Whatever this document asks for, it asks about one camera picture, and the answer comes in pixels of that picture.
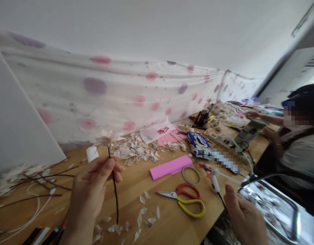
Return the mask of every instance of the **white fabric backdrop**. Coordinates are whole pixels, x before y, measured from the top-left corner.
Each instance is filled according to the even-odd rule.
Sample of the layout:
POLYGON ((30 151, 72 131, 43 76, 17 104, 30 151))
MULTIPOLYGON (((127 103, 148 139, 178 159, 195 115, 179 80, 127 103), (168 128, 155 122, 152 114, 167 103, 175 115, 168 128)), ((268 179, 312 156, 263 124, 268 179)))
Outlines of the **white fabric backdrop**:
POLYGON ((261 82, 171 61, 73 54, 2 31, 0 51, 64 150, 94 142, 101 129, 127 134, 184 119, 207 98, 240 101, 261 82))

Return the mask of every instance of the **power cord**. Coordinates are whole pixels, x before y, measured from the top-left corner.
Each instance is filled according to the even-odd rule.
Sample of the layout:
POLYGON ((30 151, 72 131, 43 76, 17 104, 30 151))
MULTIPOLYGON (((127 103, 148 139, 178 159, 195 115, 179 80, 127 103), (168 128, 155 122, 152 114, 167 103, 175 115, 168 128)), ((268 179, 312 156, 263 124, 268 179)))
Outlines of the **power cord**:
POLYGON ((227 208, 226 208, 226 205, 225 205, 225 202, 224 202, 223 198, 221 197, 221 195, 220 195, 220 193, 219 193, 219 192, 217 192, 217 195, 218 195, 218 196, 219 196, 219 198, 221 199, 221 202, 222 202, 222 204, 223 204, 223 206, 224 206, 225 212, 226 212, 226 213, 227 213, 227 215, 228 215, 228 211, 227 211, 227 208))

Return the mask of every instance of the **finger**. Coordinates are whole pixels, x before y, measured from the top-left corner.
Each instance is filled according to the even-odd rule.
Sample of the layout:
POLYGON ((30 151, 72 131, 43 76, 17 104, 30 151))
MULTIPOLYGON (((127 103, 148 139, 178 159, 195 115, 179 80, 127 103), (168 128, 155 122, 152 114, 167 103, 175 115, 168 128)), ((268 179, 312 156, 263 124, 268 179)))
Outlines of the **finger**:
POLYGON ((230 185, 225 186, 226 194, 224 196, 225 205, 230 219, 235 219, 237 216, 242 216, 243 212, 238 204, 238 197, 233 187, 230 185))
MULTIPOLYGON (((115 171, 115 168, 114 168, 114 175, 115 175, 115 182, 116 183, 119 183, 123 180, 121 174, 117 171, 115 171)), ((113 175, 111 174, 107 180, 112 180, 113 179, 113 175)))
POLYGON ((115 167, 115 160, 114 158, 108 159, 108 161, 102 166, 98 176, 97 176, 97 183, 99 186, 104 186, 107 179, 111 175, 113 169, 115 167))
POLYGON ((114 170, 121 173, 121 172, 123 172, 125 170, 125 168, 119 162, 116 162, 114 170))
MULTIPOLYGON (((118 157, 111 156, 114 160, 117 160, 118 157)), ((78 173, 78 178, 83 178, 83 176, 87 175, 88 173, 98 171, 100 172, 101 167, 103 164, 108 160, 108 157, 97 157, 96 159, 89 162, 85 168, 78 173)))

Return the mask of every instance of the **purple polka dot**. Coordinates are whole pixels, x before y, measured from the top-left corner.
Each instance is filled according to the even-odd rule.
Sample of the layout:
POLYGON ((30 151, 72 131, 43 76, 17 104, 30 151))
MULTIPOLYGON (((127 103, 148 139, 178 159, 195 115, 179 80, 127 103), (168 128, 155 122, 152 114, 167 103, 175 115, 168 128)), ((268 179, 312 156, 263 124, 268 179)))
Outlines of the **purple polka dot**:
POLYGON ((176 62, 174 61, 167 61, 168 65, 176 65, 176 62))
POLYGON ((103 80, 97 78, 86 78, 83 82, 85 90, 90 95, 100 96, 107 92, 107 86, 103 80))
POLYGON ((35 39, 32 38, 28 38, 16 33, 9 33, 10 36, 16 41, 19 42, 21 44, 23 44, 24 46, 28 46, 28 47, 34 47, 34 48, 44 48, 46 45, 40 41, 37 41, 35 39))
POLYGON ((180 89, 178 90, 179 94, 183 94, 185 90, 187 89, 187 84, 183 84, 180 89))
POLYGON ((217 92, 219 89, 219 84, 215 87, 214 93, 217 92))

